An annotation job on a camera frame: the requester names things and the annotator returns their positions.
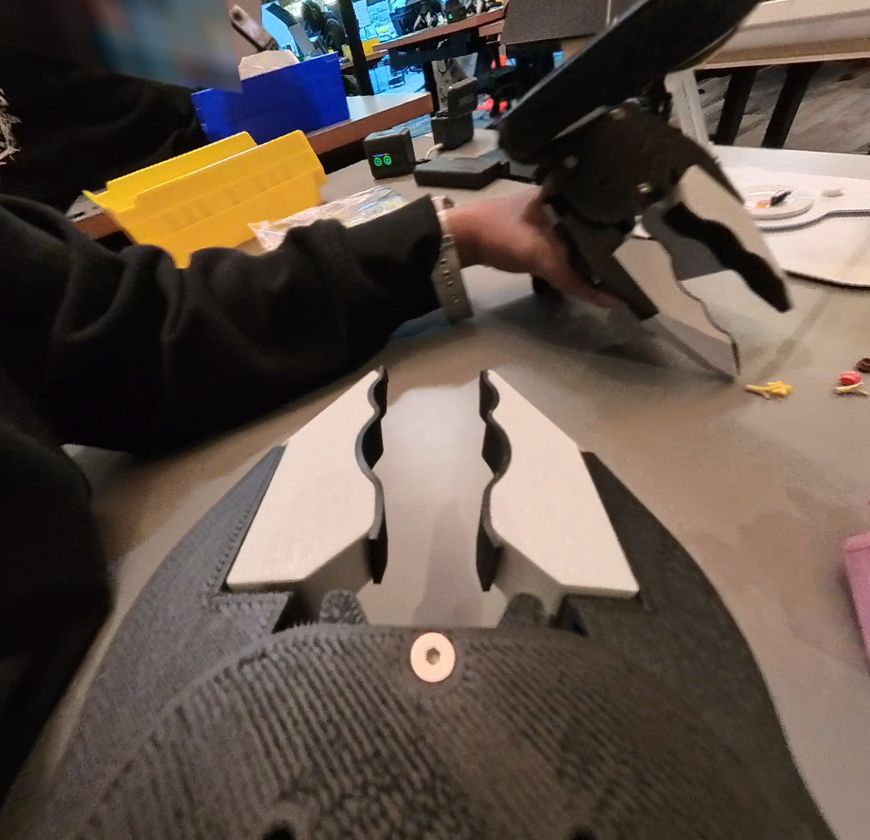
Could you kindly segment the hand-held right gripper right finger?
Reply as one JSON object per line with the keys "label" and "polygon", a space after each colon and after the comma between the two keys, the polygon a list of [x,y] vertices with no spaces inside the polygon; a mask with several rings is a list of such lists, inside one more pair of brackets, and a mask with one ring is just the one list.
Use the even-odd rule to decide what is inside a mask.
{"label": "hand-held right gripper right finger", "polygon": [[476,573],[484,592],[638,597],[639,584],[579,446],[495,371],[479,376],[484,487]]}

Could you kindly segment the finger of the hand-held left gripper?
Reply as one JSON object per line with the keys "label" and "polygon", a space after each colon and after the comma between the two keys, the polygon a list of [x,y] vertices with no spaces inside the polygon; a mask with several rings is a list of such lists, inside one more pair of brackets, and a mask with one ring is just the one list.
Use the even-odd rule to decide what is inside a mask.
{"label": "finger of the hand-held left gripper", "polygon": [[733,272],[775,311],[792,309],[785,273],[721,170],[689,166],[641,221],[669,253],[678,280]]}
{"label": "finger of the hand-held left gripper", "polygon": [[676,278],[670,256],[617,255],[615,261],[652,306],[652,315],[644,320],[647,328],[668,337],[709,371],[726,379],[739,377],[737,342]]}

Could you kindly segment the person's black clothing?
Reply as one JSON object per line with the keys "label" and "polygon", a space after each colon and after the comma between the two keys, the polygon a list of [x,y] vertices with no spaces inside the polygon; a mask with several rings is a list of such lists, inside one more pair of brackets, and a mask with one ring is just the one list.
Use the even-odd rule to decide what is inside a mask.
{"label": "person's black clothing", "polygon": [[111,606],[92,491],[63,447],[142,445],[178,273],[65,212],[204,144],[188,89],[2,46],[2,804]]}

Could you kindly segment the black device box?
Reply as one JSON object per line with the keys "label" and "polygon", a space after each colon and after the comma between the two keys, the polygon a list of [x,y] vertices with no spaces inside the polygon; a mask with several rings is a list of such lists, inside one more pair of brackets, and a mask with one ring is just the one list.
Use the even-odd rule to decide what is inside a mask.
{"label": "black device box", "polygon": [[448,87],[445,107],[430,118],[433,144],[452,151],[473,141],[473,113],[478,106],[478,82],[466,78]]}

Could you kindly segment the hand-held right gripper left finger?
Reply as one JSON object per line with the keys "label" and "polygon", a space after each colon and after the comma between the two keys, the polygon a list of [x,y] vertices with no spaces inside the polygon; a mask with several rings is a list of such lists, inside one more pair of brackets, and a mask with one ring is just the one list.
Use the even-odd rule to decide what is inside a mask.
{"label": "hand-held right gripper left finger", "polygon": [[235,594],[288,591],[319,606],[386,573],[386,368],[371,370],[284,443],[225,580]]}

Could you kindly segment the person's left hand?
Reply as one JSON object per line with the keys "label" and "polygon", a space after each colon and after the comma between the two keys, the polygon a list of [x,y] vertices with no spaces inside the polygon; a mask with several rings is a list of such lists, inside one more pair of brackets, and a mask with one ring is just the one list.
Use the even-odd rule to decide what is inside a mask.
{"label": "person's left hand", "polygon": [[622,307],[621,301],[593,287],[572,268],[566,244],[541,196],[539,188],[527,188],[447,209],[444,219],[460,264],[526,274],[559,294],[604,309]]}

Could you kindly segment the dark grey screen panel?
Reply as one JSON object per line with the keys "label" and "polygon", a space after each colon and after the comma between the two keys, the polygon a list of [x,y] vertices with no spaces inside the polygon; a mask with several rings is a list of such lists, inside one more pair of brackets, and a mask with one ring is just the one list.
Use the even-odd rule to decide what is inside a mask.
{"label": "dark grey screen panel", "polygon": [[501,41],[506,46],[595,36],[635,0],[509,0]]}

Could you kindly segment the black power bank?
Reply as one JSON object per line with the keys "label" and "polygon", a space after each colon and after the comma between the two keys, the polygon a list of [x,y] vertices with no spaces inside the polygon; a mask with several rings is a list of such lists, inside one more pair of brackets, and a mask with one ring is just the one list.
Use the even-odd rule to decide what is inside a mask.
{"label": "black power bank", "polygon": [[479,191],[510,175],[510,163],[498,155],[477,158],[437,158],[415,166],[418,186]]}

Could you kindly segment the yellow storage bin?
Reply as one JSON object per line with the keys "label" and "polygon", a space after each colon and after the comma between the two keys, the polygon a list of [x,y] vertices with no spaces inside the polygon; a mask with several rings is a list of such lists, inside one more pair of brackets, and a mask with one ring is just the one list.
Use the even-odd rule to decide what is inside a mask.
{"label": "yellow storage bin", "polygon": [[259,146],[243,131],[83,195],[133,242],[160,247],[184,268],[198,250],[244,244],[251,224],[320,204],[326,181],[302,132]]}

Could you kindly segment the black charger cube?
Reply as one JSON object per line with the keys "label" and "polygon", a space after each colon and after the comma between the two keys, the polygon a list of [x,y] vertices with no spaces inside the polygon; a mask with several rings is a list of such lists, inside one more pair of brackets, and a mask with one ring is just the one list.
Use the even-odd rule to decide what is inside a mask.
{"label": "black charger cube", "polygon": [[376,181],[412,175],[418,164],[408,127],[370,133],[363,140],[363,150]]}

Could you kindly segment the clear bag of bricks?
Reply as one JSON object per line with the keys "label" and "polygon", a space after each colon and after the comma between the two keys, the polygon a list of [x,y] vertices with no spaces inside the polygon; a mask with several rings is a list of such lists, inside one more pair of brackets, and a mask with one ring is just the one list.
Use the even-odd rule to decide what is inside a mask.
{"label": "clear bag of bricks", "polygon": [[341,199],[311,206],[284,218],[274,218],[248,225],[263,251],[277,249],[288,232],[321,221],[337,222],[345,227],[361,225],[406,206],[410,201],[386,186],[374,186]]}

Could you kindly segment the grey table with brown edge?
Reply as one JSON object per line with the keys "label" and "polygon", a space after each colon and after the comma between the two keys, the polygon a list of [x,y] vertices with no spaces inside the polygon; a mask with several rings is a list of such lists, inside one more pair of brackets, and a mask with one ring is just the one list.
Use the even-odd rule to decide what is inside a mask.
{"label": "grey table with brown edge", "polygon": [[429,92],[352,96],[345,101],[349,112],[345,120],[306,134],[319,156],[354,146],[373,132],[393,129],[434,111]]}

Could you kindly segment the person's left forearm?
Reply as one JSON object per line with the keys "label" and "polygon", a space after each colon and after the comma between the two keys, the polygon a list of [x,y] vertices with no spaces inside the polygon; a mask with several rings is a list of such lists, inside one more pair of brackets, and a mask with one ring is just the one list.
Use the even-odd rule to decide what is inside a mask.
{"label": "person's left forearm", "polygon": [[438,307],[429,198],[276,250],[115,252],[43,204],[1,208],[2,458],[185,447],[354,371]]}

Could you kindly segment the blue storage bin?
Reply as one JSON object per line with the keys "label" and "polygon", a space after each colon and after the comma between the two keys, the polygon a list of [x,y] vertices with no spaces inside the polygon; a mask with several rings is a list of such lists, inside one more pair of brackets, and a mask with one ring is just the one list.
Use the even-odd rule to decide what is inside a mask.
{"label": "blue storage bin", "polygon": [[309,134],[350,119],[339,57],[309,58],[241,82],[239,92],[206,89],[191,97],[211,142],[248,133],[262,145],[294,131]]}

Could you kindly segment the silver mesh wristwatch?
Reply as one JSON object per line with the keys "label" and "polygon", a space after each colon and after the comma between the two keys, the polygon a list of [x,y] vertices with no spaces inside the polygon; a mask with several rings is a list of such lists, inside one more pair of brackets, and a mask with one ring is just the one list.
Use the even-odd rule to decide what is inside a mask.
{"label": "silver mesh wristwatch", "polygon": [[432,203],[440,224],[441,240],[431,283],[446,318],[451,324],[458,324],[473,317],[473,307],[464,285],[459,247],[448,219],[452,203],[445,196],[433,197]]}

